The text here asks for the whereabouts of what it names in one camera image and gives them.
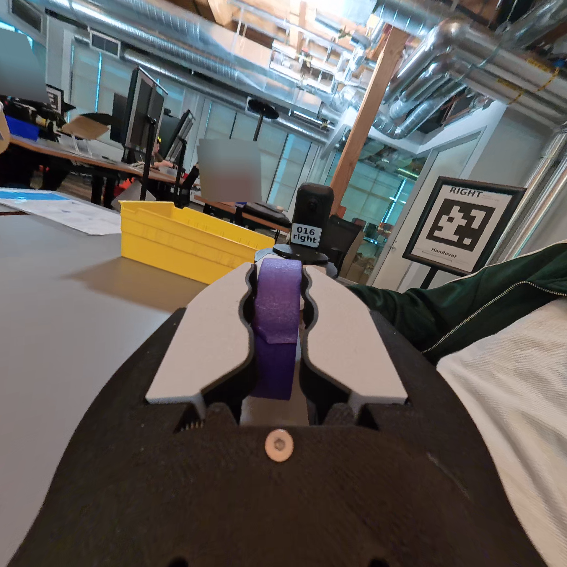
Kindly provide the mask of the silver ventilation duct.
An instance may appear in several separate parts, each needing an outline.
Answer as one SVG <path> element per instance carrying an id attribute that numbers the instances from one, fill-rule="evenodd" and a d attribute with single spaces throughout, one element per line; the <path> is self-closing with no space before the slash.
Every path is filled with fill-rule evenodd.
<path id="1" fill-rule="evenodd" d="M 549 127 L 566 121 L 566 78 L 559 69 L 448 18 L 393 76 L 383 97 L 387 111 L 378 112 L 373 127 L 391 139 L 406 138 L 465 88 Z"/>

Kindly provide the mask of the black disc lamp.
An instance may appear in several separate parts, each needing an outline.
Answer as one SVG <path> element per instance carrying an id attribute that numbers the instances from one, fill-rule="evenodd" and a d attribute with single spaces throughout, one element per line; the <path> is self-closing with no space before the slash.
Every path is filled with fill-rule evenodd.
<path id="1" fill-rule="evenodd" d="M 271 121 L 279 118 L 279 113 L 273 106 L 255 98 L 248 98 L 247 111 L 258 116 L 256 129 L 253 135 L 254 142 L 256 142 L 259 138 L 260 129 L 265 118 Z"/>

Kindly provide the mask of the framed marker sign on stand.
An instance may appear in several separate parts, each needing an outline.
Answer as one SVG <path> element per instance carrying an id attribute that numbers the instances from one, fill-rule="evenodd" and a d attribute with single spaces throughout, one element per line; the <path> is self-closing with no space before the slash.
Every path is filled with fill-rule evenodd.
<path id="1" fill-rule="evenodd" d="M 440 176 L 402 257 L 458 277 L 485 267 L 526 188 Z"/>

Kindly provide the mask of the blue storage bin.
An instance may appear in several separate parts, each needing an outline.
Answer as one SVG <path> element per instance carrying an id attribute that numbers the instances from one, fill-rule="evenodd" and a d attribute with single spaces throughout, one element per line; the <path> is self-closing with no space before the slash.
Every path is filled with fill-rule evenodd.
<path id="1" fill-rule="evenodd" d="M 12 136 L 37 141 L 39 138 L 39 127 L 37 125 L 6 116 L 6 122 Z"/>

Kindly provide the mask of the wooden background desk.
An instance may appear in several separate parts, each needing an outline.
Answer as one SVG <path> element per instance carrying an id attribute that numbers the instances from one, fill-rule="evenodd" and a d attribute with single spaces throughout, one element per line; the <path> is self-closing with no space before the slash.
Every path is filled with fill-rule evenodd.
<path id="1" fill-rule="evenodd" d="M 115 187 L 119 179 L 136 177 L 144 178 L 144 169 L 133 167 L 123 162 L 114 162 L 104 157 L 85 155 L 69 151 L 64 145 L 46 139 L 36 141 L 9 133 L 7 135 L 10 145 L 19 146 L 28 151 L 47 155 L 51 158 L 65 159 L 72 162 L 70 171 L 81 174 L 90 174 L 94 181 L 91 189 L 91 203 L 102 205 L 110 209 L 115 197 Z"/>

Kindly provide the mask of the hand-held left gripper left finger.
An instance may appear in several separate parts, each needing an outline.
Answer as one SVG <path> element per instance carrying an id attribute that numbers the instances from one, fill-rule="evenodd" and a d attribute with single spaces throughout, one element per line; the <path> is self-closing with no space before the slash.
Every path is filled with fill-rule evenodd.
<path id="1" fill-rule="evenodd" d="M 246 262 L 191 300 L 153 378 L 149 404 L 226 404 L 239 419 L 258 380 L 251 327 L 256 266 Z"/>

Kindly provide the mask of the black desk monitor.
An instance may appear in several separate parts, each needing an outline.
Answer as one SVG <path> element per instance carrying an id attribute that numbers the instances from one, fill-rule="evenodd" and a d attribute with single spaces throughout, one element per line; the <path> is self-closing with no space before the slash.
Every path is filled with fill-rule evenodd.
<path id="1" fill-rule="evenodd" d="M 180 118 L 171 114 L 168 109 L 164 110 L 160 124 L 159 137 L 161 138 L 161 155 L 176 166 L 183 163 L 181 151 L 187 143 L 187 138 L 195 117 L 190 109 L 186 110 Z"/>
<path id="2" fill-rule="evenodd" d="M 135 67 L 128 95 L 114 95 L 110 139 L 128 150 L 152 150 L 167 98 L 168 91 L 156 79 Z"/>

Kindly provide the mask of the wooden pillar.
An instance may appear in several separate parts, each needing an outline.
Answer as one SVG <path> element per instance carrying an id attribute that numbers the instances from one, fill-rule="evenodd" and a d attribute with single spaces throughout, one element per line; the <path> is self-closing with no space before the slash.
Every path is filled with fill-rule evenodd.
<path id="1" fill-rule="evenodd" d="M 337 215 L 339 212 L 360 153 L 408 37 L 404 31 L 390 27 L 379 41 L 380 52 L 374 72 L 330 183 L 334 193 L 330 216 Z"/>

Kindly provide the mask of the grey desk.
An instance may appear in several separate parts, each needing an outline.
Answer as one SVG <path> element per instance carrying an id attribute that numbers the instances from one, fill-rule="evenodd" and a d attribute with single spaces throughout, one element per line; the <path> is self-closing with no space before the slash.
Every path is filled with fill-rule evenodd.
<path id="1" fill-rule="evenodd" d="M 224 405 L 145 395 L 190 282 L 107 260 L 117 237 L 5 221 L 1 247 L 1 547 L 6 566 L 277 566 L 252 464 L 261 434 Z"/>

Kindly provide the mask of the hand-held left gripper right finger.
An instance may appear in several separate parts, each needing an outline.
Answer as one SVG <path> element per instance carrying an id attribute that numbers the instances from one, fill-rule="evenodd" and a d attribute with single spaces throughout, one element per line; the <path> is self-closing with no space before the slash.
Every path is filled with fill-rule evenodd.
<path id="1" fill-rule="evenodd" d="M 299 385 L 308 421 L 344 404 L 354 419 L 366 407 L 403 407 L 408 393 L 368 307 L 315 266 L 303 268 Z"/>

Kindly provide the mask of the printed paper sheet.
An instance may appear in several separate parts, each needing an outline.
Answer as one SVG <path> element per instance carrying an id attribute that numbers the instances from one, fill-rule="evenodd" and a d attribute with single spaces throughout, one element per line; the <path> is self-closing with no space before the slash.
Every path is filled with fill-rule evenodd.
<path id="1" fill-rule="evenodd" d="M 58 192 L 1 188 L 1 205 L 92 236 L 121 233 L 117 212 Z"/>

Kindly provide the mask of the yellow plastic bin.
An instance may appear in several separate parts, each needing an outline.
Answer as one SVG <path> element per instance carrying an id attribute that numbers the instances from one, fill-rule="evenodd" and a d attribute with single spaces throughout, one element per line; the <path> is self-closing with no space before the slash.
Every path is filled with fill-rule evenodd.
<path id="1" fill-rule="evenodd" d="M 123 258 L 212 284 L 274 239 L 172 202 L 121 202 Z"/>

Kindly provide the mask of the purple tape roll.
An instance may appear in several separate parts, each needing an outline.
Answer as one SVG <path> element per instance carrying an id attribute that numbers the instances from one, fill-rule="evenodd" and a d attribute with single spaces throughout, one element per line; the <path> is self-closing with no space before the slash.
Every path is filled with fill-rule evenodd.
<path id="1" fill-rule="evenodd" d="M 252 324 L 258 369 L 254 397 L 281 401 L 291 398 L 301 282 L 299 260 L 267 258 L 261 263 Z"/>

